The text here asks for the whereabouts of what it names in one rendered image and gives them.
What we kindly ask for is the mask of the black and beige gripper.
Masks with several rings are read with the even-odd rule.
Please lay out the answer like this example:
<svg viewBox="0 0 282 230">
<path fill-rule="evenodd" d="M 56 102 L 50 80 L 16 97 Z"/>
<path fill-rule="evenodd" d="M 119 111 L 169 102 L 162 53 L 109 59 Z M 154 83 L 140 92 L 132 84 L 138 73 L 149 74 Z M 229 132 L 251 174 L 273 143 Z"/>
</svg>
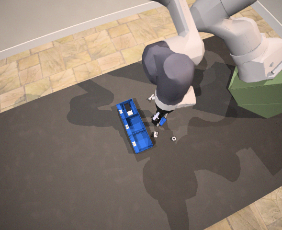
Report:
<svg viewBox="0 0 282 230">
<path fill-rule="evenodd" d="M 156 115 L 153 115 L 151 118 L 152 118 L 152 123 L 156 126 L 159 126 L 160 124 L 160 120 L 162 117 L 165 117 L 167 116 L 167 114 L 171 113 L 172 111 L 174 110 L 171 110 L 171 111 L 166 111 L 166 110 L 162 110 L 160 109 L 157 105 L 156 105 L 156 108 L 157 108 L 157 111 L 156 111 Z"/>
</svg>

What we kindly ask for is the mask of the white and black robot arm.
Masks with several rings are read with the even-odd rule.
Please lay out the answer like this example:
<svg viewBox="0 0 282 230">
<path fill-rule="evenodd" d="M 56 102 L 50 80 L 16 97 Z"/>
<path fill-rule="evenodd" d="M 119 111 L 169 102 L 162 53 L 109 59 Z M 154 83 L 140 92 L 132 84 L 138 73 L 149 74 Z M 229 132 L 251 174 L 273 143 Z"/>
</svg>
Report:
<svg viewBox="0 0 282 230">
<path fill-rule="evenodd" d="M 251 18 L 232 17 L 257 0 L 196 0 L 190 8 L 186 0 L 151 1 L 168 9 L 178 33 L 147 45 L 142 54 L 144 73 L 157 86 L 152 100 L 160 109 L 196 104 L 191 84 L 205 52 L 199 32 L 223 40 L 246 83 L 274 79 L 282 70 L 282 39 L 266 38 Z"/>
</svg>

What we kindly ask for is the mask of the blue rack of three bins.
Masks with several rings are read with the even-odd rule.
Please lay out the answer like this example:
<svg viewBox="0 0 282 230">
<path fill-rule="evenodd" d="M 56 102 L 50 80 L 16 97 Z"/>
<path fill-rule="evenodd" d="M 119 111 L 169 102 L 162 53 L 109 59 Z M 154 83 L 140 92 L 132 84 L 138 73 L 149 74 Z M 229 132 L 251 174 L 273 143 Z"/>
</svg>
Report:
<svg viewBox="0 0 282 230">
<path fill-rule="evenodd" d="M 133 112 L 133 115 L 129 116 L 125 103 L 129 103 L 129 106 Z M 143 121 L 136 109 L 136 106 L 132 99 L 116 104 L 126 131 L 132 142 L 136 154 L 153 147 L 150 137 L 146 131 Z"/>
</svg>

